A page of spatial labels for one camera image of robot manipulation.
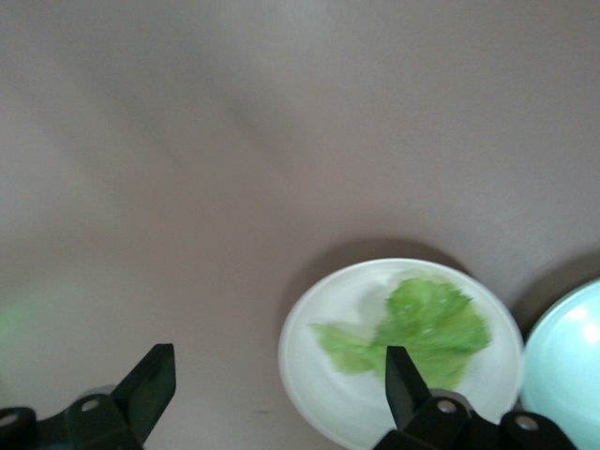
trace white bowl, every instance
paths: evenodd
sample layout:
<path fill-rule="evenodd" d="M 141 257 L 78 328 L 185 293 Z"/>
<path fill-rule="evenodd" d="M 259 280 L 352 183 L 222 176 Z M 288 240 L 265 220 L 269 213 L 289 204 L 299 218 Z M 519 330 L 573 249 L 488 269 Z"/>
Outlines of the white bowl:
<path fill-rule="evenodd" d="M 281 379 L 296 409 L 323 435 L 352 450 L 372 448 L 395 428 L 383 383 L 371 374 L 336 372 L 310 323 L 355 323 L 372 330 L 389 294 L 402 279 L 442 278 L 472 298 L 492 340 L 477 353 L 458 393 L 487 420 L 498 423 L 515 404 L 521 386 L 523 343 L 504 304 L 488 289 L 449 267 L 419 260 L 361 262 L 310 288 L 290 312 L 279 341 Z"/>

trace mint green bowl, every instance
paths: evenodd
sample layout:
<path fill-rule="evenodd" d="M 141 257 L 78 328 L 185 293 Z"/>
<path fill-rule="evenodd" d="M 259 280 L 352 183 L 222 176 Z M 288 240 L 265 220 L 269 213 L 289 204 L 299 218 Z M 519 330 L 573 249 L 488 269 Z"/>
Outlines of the mint green bowl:
<path fill-rule="evenodd" d="M 521 401 L 579 450 L 600 449 L 600 279 L 567 294 L 534 327 Z"/>

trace metal screw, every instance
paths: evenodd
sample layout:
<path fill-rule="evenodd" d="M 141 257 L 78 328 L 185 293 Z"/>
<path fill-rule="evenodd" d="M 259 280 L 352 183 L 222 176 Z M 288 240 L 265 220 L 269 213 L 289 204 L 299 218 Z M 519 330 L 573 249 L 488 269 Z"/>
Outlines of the metal screw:
<path fill-rule="evenodd" d="M 4 417 L 0 418 L 0 428 L 12 425 L 17 420 L 19 420 L 19 415 L 16 412 L 11 412 L 10 414 L 7 414 Z"/>
<path fill-rule="evenodd" d="M 95 398 L 92 398 L 91 400 L 87 400 L 83 405 L 82 405 L 82 411 L 85 413 L 87 411 L 92 411 L 93 409 L 97 408 L 100 405 L 100 402 L 97 401 Z"/>
<path fill-rule="evenodd" d="M 438 410 L 442 413 L 453 414 L 457 411 L 457 405 L 450 400 L 440 400 L 438 401 Z"/>
<path fill-rule="evenodd" d="M 525 414 L 515 417 L 515 422 L 521 429 L 524 429 L 525 431 L 537 431 L 540 428 L 535 420 L 533 420 L 529 415 Z"/>

